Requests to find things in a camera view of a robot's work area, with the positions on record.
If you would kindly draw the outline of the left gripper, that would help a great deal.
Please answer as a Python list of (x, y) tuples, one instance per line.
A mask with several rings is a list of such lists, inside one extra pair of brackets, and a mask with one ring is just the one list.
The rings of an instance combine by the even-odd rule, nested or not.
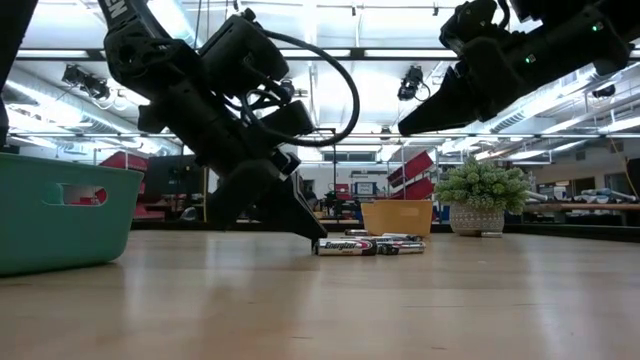
[(300, 172), (300, 159), (276, 140), (241, 123), (224, 105), (175, 93), (139, 108), (138, 129), (171, 130), (222, 183), (206, 201), (209, 223), (226, 230), (248, 213), (276, 231), (308, 239), (328, 235), (314, 213), (319, 200)]

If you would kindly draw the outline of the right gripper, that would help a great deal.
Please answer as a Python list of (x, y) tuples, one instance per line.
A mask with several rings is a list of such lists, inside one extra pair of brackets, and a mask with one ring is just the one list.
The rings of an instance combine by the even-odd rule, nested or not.
[(398, 124), (403, 136), (464, 127), (490, 120), (519, 98), (565, 75), (540, 42), (505, 50), (494, 38), (478, 37), (462, 48), (466, 73), (449, 67), (439, 90)]

